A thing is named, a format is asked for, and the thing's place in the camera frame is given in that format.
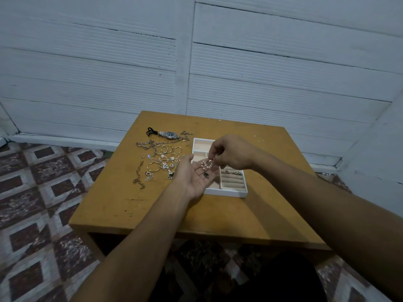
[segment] jewelry organizer box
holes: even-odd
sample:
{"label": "jewelry organizer box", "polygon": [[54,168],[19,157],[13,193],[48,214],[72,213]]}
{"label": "jewelry organizer box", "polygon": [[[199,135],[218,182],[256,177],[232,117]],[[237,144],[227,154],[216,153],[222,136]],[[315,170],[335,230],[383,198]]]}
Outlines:
{"label": "jewelry organizer box", "polygon": [[[193,161],[200,161],[208,158],[208,151],[214,140],[193,138]],[[225,167],[220,170],[220,176],[217,177],[204,191],[205,194],[240,197],[245,198],[248,195],[245,176],[243,171]]]}

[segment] white wooden wall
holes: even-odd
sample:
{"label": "white wooden wall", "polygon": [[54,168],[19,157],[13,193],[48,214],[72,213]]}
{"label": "white wooden wall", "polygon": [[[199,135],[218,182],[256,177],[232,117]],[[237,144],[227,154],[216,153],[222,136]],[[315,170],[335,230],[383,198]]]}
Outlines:
{"label": "white wooden wall", "polygon": [[403,89],[402,12],[403,0],[1,0],[0,103],[21,132],[108,142],[141,110],[284,126],[309,162],[335,165]]}

